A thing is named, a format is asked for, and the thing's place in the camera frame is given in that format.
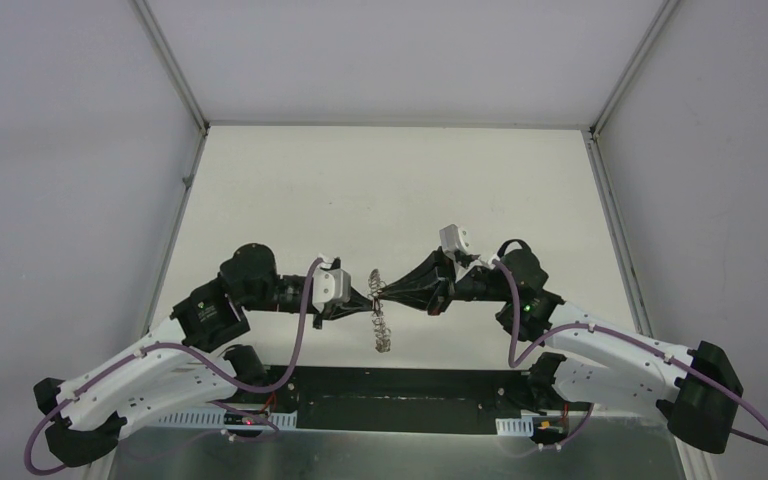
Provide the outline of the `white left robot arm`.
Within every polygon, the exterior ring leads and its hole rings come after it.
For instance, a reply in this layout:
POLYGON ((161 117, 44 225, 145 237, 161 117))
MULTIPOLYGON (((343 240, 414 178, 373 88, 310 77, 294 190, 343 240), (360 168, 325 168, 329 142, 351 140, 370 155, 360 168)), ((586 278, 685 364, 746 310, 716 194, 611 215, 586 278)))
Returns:
POLYGON ((224 261, 217 276, 194 289, 171 314, 131 346, 71 380, 45 378, 33 388, 43 420, 27 441, 24 461, 35 475, 34 444, 45 438, 61 469, 88 465, 154 420, 181 408, 234 397, 253 404, 289 383, 308 318, 323 322, 372 311, 337 258, 318 257, 303 276, 281 275, 273 251, 249 243, 224 261), (250 345, 249 312, 295 314, 290 360, 269 378, 250 345))

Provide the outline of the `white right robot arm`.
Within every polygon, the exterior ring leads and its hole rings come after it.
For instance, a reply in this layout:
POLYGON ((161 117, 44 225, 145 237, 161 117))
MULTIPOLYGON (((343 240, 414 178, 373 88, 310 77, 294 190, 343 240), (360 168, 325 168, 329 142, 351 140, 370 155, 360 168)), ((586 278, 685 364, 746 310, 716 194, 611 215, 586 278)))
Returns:
POLYGON ((527 371, 533 405, 600 404, 661 420, 699 450, 725 452, 744 388, 720 346, 623 331, 547 290, 547 280, 527 243, 510 239, 489 261, 441 246, 377 296, 432 316, 454 301, 500 302, 496 321, 515 343, 529 345, 523 353, 509 348, 509 366, 544 350, 527 371))

